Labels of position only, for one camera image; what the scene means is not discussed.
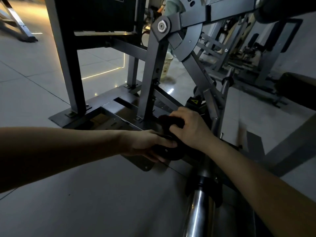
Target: black panel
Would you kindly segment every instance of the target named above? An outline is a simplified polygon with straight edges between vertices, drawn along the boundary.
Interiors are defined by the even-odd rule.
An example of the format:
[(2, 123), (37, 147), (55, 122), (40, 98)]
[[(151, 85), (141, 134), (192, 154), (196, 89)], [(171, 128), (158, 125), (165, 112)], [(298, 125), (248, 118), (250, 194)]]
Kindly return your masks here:
[(74, 31), (133, 31), (136, 0), (72, 0)]

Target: exercise equipment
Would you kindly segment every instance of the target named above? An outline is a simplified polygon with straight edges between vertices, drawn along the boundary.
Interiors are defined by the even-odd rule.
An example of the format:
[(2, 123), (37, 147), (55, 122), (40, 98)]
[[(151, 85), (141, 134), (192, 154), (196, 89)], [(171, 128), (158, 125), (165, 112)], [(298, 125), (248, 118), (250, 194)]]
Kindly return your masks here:
[[(110, 1), (118, 2), (113, 5), (114, 7), (123, 6), (125, 2), (125, 0), (85, 0), (85, 9), (90, 9), (92, 12), (96, 8), (98, 10), (96, 13), (104, 17), (107, 14), (100, 13), (99, 7), (105, 7)], [(160, 116), (169, 115), (171, 111), (182, 106), (159, 87), (164, 59), (168, 44), (170, 44), (174, 54), (183, 63), (197, 86), (195, 95), (188, 100), (186, 106), (197, 110), (214, 135), (221, 139), (226, 98), (229, 87), (234, 81), (235, 68), (229, 68), (222, 78), (221, 91), (218, 91), (214, 77), (207, 74), (193, 49), (200, 38), (203, 24), (216, 23), (231, 17), (245, 17), (260, 7), (260, 0), (257, 2), (256, 0), (221, 0), (206, 6), (202, 6), (200, 0), (180, 0), (186, 11), (170, 16), (160, 16), (151, 25), (148, 47), (140, 45), (145, 1), (136, 0), (135, 8), (132, 4), (124, 6), (128, 9), (126, 16), (119, 11), (120, 8), (117, 10), (113, 8), (111, 12), (113, 20), (116, 15), (120, 15), (121, 19), (132, 18), (130, 22), (133, 23), (133, 28), (130, 22), (123, 24), (120, 28), (112, 24), (103, 25), (104, 19), (102, 21), (98, 19), (99, 25), (93, 24), (92, 28), (87, 23), (81, 25), (79, 16), (73, 15), (80, 10), (71, 10), (73, 7), (70, 4), (67, 5), (64, 0), (46, 0), (71, 106), (49, 119), (62, 128), (75, 129), (102, 113), (114, 118), (115, 123), (121, 122), (120, 126), (124, 128), (153, 129), (162, 135), (167, 134), (167, 138), (174, 139), (168, 133), (161, 132), (163, 126), (159, 122)], [(112, 47), (130, 55), (127, 83), (85, 101), (77, 50), (96, 47)], [(139, 59), (145, 61), (142, 82), (136, 80)], [(113, 122), (109, 120), (109, 126), (113, 127)], [(260, 158), (264, 156), (261, 138), (249, 132), (247, 132), (247, 138), (248, 152), (244, 151), (246, 148), (235, 148), (246, 156), (255, 157), (256, 161), (260, 161)], [(156, 152), (168, 157), (169, 150), (157, 146)], [(187, 194), (190, 199), (190, 208), (185, 222), (184, 236), (206, 236), (212, 231), (210, 223), (212, 218), (209, 218), (209, 213), (213, 213), (214, 206), (218, 207), (221, 204), (222, 185), (225, 184), (233, 190), (236, 188), (210, 158), (204, 155), (191, 155), (185, 156), (184, 160), (196, 167), (196, 172), (188, 180)], [(244, 226), (244, 235), (254, 236), (259, 229), (255, 228), (254, 220), (250, 224), (251, 228)]]
[(0, 30), (13, 35), (20, 41), (37, 42), (27, 26), (23, 23), (18, 14), (14, 11), (8, 0), (0, 0), (6, 12), (0, 10)]

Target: silver bolt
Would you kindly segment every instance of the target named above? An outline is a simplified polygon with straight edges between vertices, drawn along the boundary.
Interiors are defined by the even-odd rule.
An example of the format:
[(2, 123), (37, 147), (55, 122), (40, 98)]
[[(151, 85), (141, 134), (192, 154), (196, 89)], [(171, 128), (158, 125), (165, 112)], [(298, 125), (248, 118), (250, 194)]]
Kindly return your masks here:
[(167, 23), (164, 20), (158, 22), (158, 31), (164, 33), (167, 30)]

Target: person's right hand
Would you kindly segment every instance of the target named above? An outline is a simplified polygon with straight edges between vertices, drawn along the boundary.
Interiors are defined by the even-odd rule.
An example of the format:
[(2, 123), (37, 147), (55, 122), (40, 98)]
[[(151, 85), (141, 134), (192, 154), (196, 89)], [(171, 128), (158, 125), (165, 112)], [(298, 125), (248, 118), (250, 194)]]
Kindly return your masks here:
[(207, 127), (202, 117), (195, 111), (179, 107), (170, 116), (182, 118), (184, 120), (184, 127), (182, 129), (176, 125), (172, 125), (169, 130), (183, 143), (194, 149), (205, 152), (210, 141), (217, 139)]

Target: person's left hand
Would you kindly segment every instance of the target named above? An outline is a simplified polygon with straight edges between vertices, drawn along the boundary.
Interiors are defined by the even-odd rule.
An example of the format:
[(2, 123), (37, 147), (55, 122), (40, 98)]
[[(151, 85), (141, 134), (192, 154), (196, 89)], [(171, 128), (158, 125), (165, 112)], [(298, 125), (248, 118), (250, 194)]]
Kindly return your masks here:
[(154, 153), (151, 149), (154, 145), (162, 145), (169, 148), (177, 147), (175, 141), (167, 140), (156, 135), (153, 130), (148, 131), (126, 131), (124, 142), (128, 145), (128, 150), (123, 155), (143, 155), (153, 162), (164, 162), (165, 159)]

